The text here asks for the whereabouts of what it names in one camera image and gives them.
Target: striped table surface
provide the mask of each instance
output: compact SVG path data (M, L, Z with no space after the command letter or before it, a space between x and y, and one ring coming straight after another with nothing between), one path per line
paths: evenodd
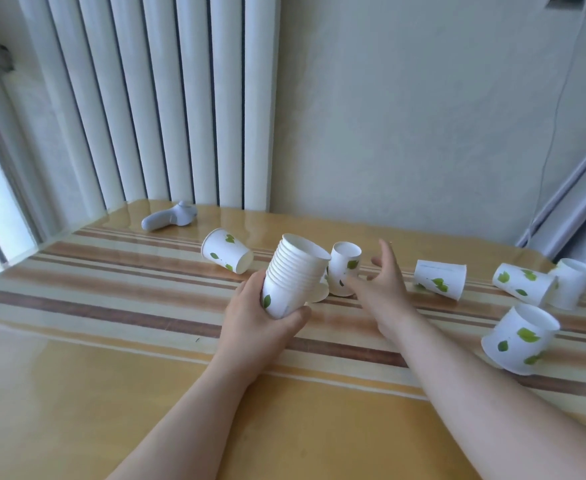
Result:
M152 235L131 226L83 227L0 274L0 326L68 344L207 363L234 288L266 267L273 249L254 248L249 271L238 276L202 258L200 246L201 238ZM372 266L361 268L363 276L376 273ZM404 278L422 314L489 360L480 339L515 298L471 276L455 302L417 289L410 271ZM312 308L311 321L269 368L270 376L358 390L366 397L427 399L356 298L329 296ZM574 312L549 311L562 330L535 375L513 377L586 424L586 299Z

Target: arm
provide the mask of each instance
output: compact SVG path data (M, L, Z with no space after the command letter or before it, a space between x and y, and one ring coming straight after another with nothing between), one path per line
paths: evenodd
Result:
M212 480L241 397L310 318L304 306L282 320L259 304L265 271L242 283L226 308L217 352L204 374L108 480Z
M409 303L388 243L371 282L347 279L484 480L586 479L586 427L458 346Z

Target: person's right arm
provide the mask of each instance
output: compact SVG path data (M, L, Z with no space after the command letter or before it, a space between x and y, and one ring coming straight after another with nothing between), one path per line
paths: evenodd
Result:
M586 427L446 337L410 304L390 245L347 285L397 346L484 480L586 480Z

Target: glossy tabletop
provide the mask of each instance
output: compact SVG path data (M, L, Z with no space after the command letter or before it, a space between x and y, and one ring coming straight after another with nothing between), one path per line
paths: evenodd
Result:
M285 232L327 250L353 241L365 262L378 237L392 241L418 310L485 360L480 338L517 302L491 286L497 266L552 266L479 239L209 206L190 226L142 231L171 205L133 202L0 273L0 479L105 478L190 387L245 279L199 253L219 226L254 250L246 275ZM419 258L468 265L459 302L413 286ZM243 398L220 478L477 478L357 300L312 308ZM574 312L547 309L562 331L536 374L516 379L586 423L586 298Z

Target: hand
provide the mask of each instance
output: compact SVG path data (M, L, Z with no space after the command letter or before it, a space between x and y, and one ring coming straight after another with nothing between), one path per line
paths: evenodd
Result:
M369 282L347 276L346 284L358 295L364 309L373 315L379 331L387 339L396 342L395 324L399 316L417 311L409 301L393 249L383 239L379 240L379 245L382 248L382 256L375 256L371 262L380 266L382 271Z
M261 307L259 296L266 270L251 275L237 287L226 307L222 334L211 365L253 382L308 322L311 308L303 306L288 317L274 320Z

